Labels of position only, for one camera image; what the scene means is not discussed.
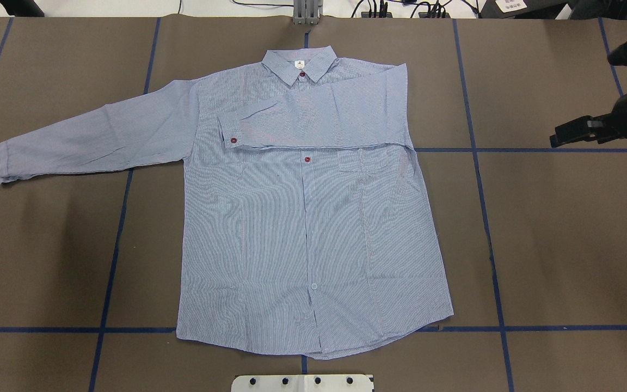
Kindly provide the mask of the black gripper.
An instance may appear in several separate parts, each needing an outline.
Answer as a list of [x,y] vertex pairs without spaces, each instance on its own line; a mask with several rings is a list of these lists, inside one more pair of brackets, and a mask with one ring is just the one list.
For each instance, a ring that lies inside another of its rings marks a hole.
[[612,112],[607,117],[607,123],[605,116],[585,115],[556,126],[554,134],[550,136],[550,146],[558,148],[577,142],[602,144],[611,141],[613,131],[619,138],[627,139],[627,94],[615,102]]

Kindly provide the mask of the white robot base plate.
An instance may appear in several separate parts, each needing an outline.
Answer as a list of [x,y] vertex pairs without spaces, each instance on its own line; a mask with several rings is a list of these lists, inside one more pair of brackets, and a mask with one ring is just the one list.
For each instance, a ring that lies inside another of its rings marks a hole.
[[373,375],[242,375],[231,391],[374,391]]

